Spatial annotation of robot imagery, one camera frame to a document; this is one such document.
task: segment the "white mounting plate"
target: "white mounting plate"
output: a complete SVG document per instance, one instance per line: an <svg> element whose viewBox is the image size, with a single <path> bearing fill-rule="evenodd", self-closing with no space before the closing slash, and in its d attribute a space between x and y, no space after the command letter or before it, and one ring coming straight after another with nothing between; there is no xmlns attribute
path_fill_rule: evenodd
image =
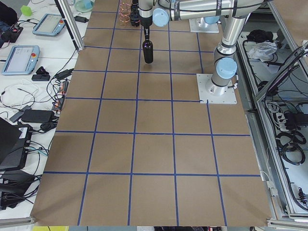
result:
<svg viewBox="0 0 308 231"><path fill-rule="evenodd" d="M212 77L212 74L197 74L198 90L200 103L210 104L236 104L236 97L233 88L228 88L227 91L221 96L214 96L205 89L206 82Z"/></svg>
<svg viewBox="0 0 308 231"><path fill-rule="evenodd" d="M205 27L199 26L198 23L199 19L190 19L189 20L189 25L191 28L191 32L201 32L201 33L219 33L218 25L217 23L214 24L206 24Z"/></svg>

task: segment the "person's arm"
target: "person's arm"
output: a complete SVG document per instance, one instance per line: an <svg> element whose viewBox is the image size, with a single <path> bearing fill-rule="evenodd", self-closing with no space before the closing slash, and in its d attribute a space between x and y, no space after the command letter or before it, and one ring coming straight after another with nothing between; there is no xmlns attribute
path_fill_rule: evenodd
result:
<svg viewBox="0 0 308 231"><path fill-rule="evenodd" d="M0 1L0 21L8 25L13 25L17 22L17 13L12 8L6 6Z"/></svg>

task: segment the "white desk surface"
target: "white desk surface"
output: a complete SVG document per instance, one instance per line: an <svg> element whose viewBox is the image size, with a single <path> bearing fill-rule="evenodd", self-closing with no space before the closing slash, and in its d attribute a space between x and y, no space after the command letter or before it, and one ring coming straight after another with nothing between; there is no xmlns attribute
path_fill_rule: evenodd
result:
<svg viewBox="0 0 308 231"><path fill-rule="evenodd" d="M46 13L59 13L57 7L55 5L50 5L52 0L45 0L39 4L29 3L28 6L31 7L33 15L30 17L25 17L22 15L19 20L27 20L30 18L41 19ZM74 16L80 15L86 18L90 17L91 12L89 13L77 13L74 7L71 7ZM84 36L87 23L79 23L77 22L77 26L80 30L81 36ZM65 27L61 33L56 37L42 37L36 36L32 34L33 24L23 23L22 27L24 30L20 37L18 38L16 43L11 43L7 48L0 49L0 59L6 59L11 47L13 45L38 45L40 47L40 55L38 58L38 62L35 66L35 71L43 66L50 73L50 76L54 76L58 70L60 70L64 64L68 61L68 59L72 56L75 47L73 42L69 36L67 28ZM78 57L78 53L76 52L72 60L67 64L64 69L74 68L76 64L76 60ZM4 67L4 62L0 62L0 70ZM14 103L20 103L25 94L22 91L18 91L17 88L21 88L30 92L33 92L35 89L39 88L38 92L35 93L36 101L45 101L49 97L47 97L46 86L48 82L33 82L31 81L32 74L24 75L24 76L3 76L0 74L0 91L3 92L4 89L6 93L2 96L5 104L11 105ZM32 109L40 109L40 110L50 110L52 108L52 101L48 101L46 103L35 103L32 106ZM16 111L0 107L1 112L8 112L8 118L13 116ZM2 118L7 119L7 114L3 113L0 115ZM30 124L34 129L39 129L40 124ZM45 148L48 148L53 136L55 129L47 132L46 134L34 133L32 134L32 141L36 141L42 144ZM39 156L37 153L33 152L27 156L26 166L22 169L23 171L33 174L37 165L38 165ZM36 175L42 174L47 157L44 155L40 155L39 167L36 172ZM37 183L33 183L28 192L35 189ZM29 200L34 201L35 196L31 197ZM9 219L9 218L25 218L30 215L33 205L30 202L24 201L19 203L16 208L6 208L6 210L0 210L0 219Z"/></svg>

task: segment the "white robotic arm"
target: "white robotic arm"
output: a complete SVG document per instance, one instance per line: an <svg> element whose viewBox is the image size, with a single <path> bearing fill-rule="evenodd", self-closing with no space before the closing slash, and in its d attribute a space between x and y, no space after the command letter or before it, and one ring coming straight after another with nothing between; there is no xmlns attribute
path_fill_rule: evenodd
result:
<svg viewBox="0 0 308 231"><path fill-rule="evenodd" d="M228 15L223 37L214 51L215 73L206 87L209 93L220 96L226 92L237 70L233 55L248 15L269 1L272 0L139 0L140 21L145 34L142 46L145 62L153 62L153 44L150 41L150 25L153 21L166 25L168 21ZM153 6L157 3L164 11L159 9L153 15L153 11L157 11L153 10Z"/></svg>

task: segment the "yellow object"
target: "yellow object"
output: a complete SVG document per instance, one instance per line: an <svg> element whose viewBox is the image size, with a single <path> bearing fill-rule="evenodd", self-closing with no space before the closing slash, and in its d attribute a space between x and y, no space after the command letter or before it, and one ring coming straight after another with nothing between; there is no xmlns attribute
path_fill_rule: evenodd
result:
<svg viewBox="0 0 308 231"><path fill-rule="evenodd" d="M50 231L68 231L68 226L49 226ZM48 226L34 226L32 231L49 231Z"/></svg>
<svg viewBox="0 0 308 231"><path fill-rule="evenodd" d="M21 13L23 13L24 16L31 16L32 15L32 10L28 6L22 6L20 8Z"/></svg>

